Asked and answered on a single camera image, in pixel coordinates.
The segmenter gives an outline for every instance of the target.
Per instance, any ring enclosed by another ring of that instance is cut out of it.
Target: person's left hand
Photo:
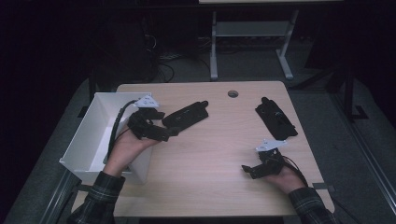
[[[136,159],[142,151],[158,143],[159,141],[153,139],[138,139],[125,125],[120,131],[103,172],[120,177],[126,166]]]

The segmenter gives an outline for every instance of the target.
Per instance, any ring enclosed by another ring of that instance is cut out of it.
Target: wire
[[[342,204],[340,204],[337,200],[334,199],[334,197],[332,197],[332,195],[330,196],[330,198],[332,199],[333,202],[335,202],[340,208],[342,208],[356,223],[361,224],[361,222],[355,217],[353,216]]]
[[[204,37],[203,40],[205,40],[205,42],[202,45],[199,45],[198,48],[206,49],[206,46],[210,47],[212,40],[209,37]]]
[[[119,114],[117,115],[116,120],[114,121],[114,125],[113,125],[113,129],[111,130],[111,135],[110,135],[110,141],[108,143],[108,150],[107,150],[107,159],[111,154],[111,151],[113,150],[114,147],[114,143],[116,141],[116,133],[117,133],[117,129],[119,128],[119,124],[120,124],[120,120],[122,118],[123,113],[125,112],[126,107],[128,107],[131,104],[134,104],[136,102],[136,100],[132,100],[128,103],[126,103],[126,105],[120,109]]]
[[[182,54],[167,54],[167,55],[160,56],[160,60],[172,61],[174,59],[178,59],[181,57],[183,57]]]
[[[155,38],[154,35],[145,35],[146,37],[151,37],[154,40],[154,44],[151,47],[152,49],[155,49],[155,47],[157,47],[157,39]]]
[[[205,61],[202,60],[202,59],[198,59],[198,61],[200,61],[201,63],[203,63],[203,64],[206,66],[207,70],[209,70],[209,72],[210,72],[210,67],[209,67],[209,64],[207,64],[207,62],[205,62]]]
[[[127,130],[124,130],[122,133],[120,133],[120,134],[116,137],[116,139],[115,139],[114,141],[117,142],[117,139],[119,139],[119,137],[120,137],[123,133],[126,133],[126,132],[128,132],[129,130],[131,130],[131,129],[128,128]]]
[[[298,168],[297,164],[294,161],[292,161],[291,158],[286,157],[286,156],[283,156],[283,158],[287,159],[288,161],[291,161],[294,164],[294,166],[296,167],[296,169],[300,170],[300,168]]]
[[[166,80],[165,74],[163,72],[163,70],[161,70],[162,74],[163,74],[163,82],[168,83],[170,81],[172,81],[172,79],[175,77],[175,70],[173,69],[173,67],[169,66],[168,64],[164,64],[164,63],[160,63],[159,65],[165,66],[167,68],[169,68],[172,71],[172,75],[169,79]]]
[[[127,70],[130,70],[130,68],[125,65],[122,61],[120,61],[118,58],[116,58],[114,55],[112,55],[111,53],[109,53],[107,50],[105,50],[104,48],[102,48],[102,46],[100,46],[98,43],[96,43],[96,41],[94,41],[92,38],[88,37],[88,39],[91,41],[91,43],[93,43],[97,48],[99,48],[99,50],[101,50],[103,53],[105,53],[109,58],[112,58],[115,62],[117,62],[119,65],[121,65],[122,67],[126,68]]]

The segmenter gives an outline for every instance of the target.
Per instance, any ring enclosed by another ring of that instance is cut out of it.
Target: white container
[[[97,92],[78,127],[60,163],[82,180],[84,185],[92,185],[99,172],[105,167],[104,159],[108,150],[111,131],[119,111],[125,104],[138,100],[150,92]],[[138,108],[129,105],[121,122],[124,122]],[[129,165],[122,176],[125,185],[144,184],[149,171],[152,147],[144,150]]]

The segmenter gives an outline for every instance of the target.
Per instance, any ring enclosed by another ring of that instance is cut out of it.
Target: white plastic part
[[[264,139],[262,141],[262,144],[259,145],[258,147],[256,147],[256,150],[257,151],[268,151],[268,150],[274,149],[276,147],[284,146],[286,144],[287,144],[286,140],[278,141],[278,140]]]
[[[134,103],[137,107],[158,107],[160,106],[157,101],[150,95],[147,95]]]

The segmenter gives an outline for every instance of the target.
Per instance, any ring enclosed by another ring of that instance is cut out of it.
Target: dark background
[[[84,2],[99,6],[96,1]],[[387,1],[361,2],[364,4],[338,7],[324,17],[302,11],[293,38],[310,35],[316,39],[308,67],[347,64],[395,126],[396,46],[392,30],[396,28],[396,8]],[[194,53],[193,39],[210,33],[210,13],[193,15],[165,12],[154,17],[154,25],[142,26],[137,15],[81,10],[75,1],[0,2],[0,221],[80,83],[92,74],[99,91],[111,91],[122,82],[149,82],[155,76],[156,59],[144,51],[147,43],[142,31]],[[125,27],[133,32],[125,33]],[[184,38],[177,38],[175,30],[184,32]],[[132,54],[122,51],[129,47]],[[112,60],[106,52],[119,58]],[[125,61],[132,63],[123,67]],[[135,69],[146,76],[122,75]]]

